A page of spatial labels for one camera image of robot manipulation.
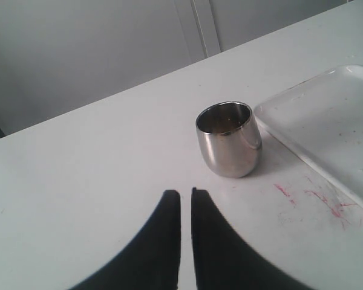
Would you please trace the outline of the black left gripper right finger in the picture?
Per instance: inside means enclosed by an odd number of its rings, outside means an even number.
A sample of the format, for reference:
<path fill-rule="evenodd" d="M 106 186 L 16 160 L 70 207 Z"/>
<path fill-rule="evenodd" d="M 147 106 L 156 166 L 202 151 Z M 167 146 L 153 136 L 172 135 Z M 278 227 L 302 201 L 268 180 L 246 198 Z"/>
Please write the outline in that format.
<path fill-rule="evenodd" d="M 198 289 L 309 289 L 249 246 L 203 189 L 192 189 L 191 230 Z"/>

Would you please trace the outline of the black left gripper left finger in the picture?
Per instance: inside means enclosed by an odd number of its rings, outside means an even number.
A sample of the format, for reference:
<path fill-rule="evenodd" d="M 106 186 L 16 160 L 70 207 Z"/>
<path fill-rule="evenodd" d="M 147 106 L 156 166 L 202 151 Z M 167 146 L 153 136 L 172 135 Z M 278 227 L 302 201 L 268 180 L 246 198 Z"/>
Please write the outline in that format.
<path fill-rule="evenodd" d="M 180 256 L 180 194 L 166 190 L 129 244 L 73 289 L 177 289 Z"/>

